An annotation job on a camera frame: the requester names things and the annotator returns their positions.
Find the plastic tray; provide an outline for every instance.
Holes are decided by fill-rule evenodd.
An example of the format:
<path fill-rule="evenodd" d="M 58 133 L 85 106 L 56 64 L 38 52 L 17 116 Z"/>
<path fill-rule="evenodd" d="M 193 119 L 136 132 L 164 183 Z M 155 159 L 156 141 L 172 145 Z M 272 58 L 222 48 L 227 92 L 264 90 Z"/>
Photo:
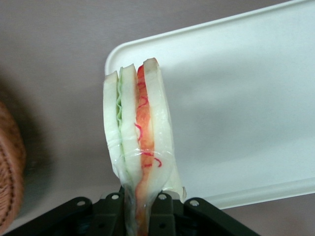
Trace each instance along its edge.
<path fill-rule="evenodd" d="M 115 48 L 105 73 L 158 59 L 190 197 L 219 208 L 315 192 L 315 1 Z"/>

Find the tomato slice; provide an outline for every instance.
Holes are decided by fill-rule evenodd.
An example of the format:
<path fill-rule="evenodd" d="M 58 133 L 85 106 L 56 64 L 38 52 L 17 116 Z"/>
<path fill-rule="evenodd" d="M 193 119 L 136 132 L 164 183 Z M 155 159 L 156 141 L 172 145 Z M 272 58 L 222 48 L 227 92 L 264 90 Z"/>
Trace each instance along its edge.
<path fill-rule="evenodd" d="M 136 195 L 136 220 L 138 235 L 147 235 L 146 201 L 150 171 L 154 162 L 154 136 L 150 116 L 150 103 L 148 101 L 147 87 L 144 79 L 143 65 L 138 69 L 138 107 L 136 108 L 136 127 L 139 129 L 139 147 L 141 149 L 142 178 L 138 183 Z"/>

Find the plastic wrap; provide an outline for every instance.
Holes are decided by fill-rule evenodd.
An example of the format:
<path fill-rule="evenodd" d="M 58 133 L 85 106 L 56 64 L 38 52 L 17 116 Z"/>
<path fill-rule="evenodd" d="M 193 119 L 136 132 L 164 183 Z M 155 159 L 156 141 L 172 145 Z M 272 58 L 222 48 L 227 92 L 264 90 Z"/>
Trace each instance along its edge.
<path fill-rule="evenodd" d="M 148 59 L 104 82 L 104 128 L 113 171 L 125 189 L 128 236 L 148 232 L 151 205 L 161 190 L 181 185 L 174 157 L 173 134 L 159 65 Z"/>

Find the screw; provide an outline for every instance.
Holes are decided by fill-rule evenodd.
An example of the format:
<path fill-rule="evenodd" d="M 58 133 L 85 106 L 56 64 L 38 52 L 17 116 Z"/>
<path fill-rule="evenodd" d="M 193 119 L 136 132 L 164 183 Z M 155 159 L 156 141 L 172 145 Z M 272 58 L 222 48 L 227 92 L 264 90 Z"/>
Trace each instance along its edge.
<path fill-rule="evenodd" d="M 196 200 L 191 200 L 191 201 L 189 202 L 189 204 L 192 205 L 193 207 L 199 206 L 199 202 L 196 201 Z"/>
<path fill-rule="evenodd" d="M 79 202 L 77 202 L 77 206 L 78 206 L 78 207 L 81 207 L 81 206 L 83 206 L 83 205 L 85 205 L 85 202 L 84 202 L 84 201 L 79 201 Z"/>
<path fill-rule="evenodd" d="M 159 198 L 160 200 L 165 200 L 165 199 L 167 198 L 167 196 L 166 196 L 165 194 L 160 194 L 160 195 L 158 196 L 158 198 Z"/>
<path fill-rule="evenodd" d="M 117 195 L 117 194 L 114 194 L 113 196 L 112 196 L 112 199 L 113 200 L 116 200 L 116 199 L 118 199 L 119 198 L 119 195 Z"/>

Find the gray surface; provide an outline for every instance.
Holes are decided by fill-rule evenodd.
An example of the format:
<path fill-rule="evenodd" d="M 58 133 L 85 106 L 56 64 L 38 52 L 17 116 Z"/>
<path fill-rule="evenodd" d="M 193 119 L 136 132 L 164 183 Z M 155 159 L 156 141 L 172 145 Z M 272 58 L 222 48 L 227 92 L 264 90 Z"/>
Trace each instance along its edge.
<path fill-rule="evenodd" d="M 102 123 L 104 63 L 114 47 L 284 1 L 0 1 L 0 99 L 28 151 L 25 203 L 11 228 L 71 198 L 95 202 L 118 190 Z M 262 235 L 308 236 L 314 200 L 225 211 Z"/>

